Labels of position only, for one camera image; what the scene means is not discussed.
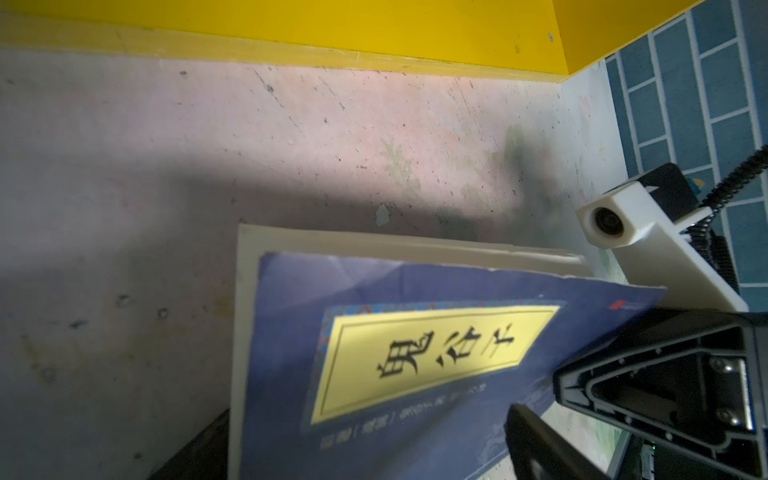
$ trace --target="camera lens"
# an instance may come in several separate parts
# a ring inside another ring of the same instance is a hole
[[[607,208],[601,207],[594,212],[594,222],[603,233],[608,235],[621,235],[624,232],[621,218]]]

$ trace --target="book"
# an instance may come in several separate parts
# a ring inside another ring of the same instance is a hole
[[[663,289],[559,250],[241,226],[229,478],[476,478]]]

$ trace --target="screw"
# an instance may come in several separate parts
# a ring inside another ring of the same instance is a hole
[[[739,417],[729,409],[717,409],[715,410],[715,416],[722,423],[726,423],[732,427],[738,426],[741,423]]]
[[[733,362],[719,356],[710,357],[710,367],[712,367],[712,370],[719,373],[731,373],[736,370],[733,366]]]

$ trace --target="blue book cover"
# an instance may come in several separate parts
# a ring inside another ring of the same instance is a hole
[[[260,261],[241,478],[473,479],[565,360],[658,288],[271,253]]]

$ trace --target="yellow title label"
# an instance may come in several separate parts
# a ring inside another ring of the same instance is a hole
[[[310,424],[518,365],[559,306],[338,316]]]

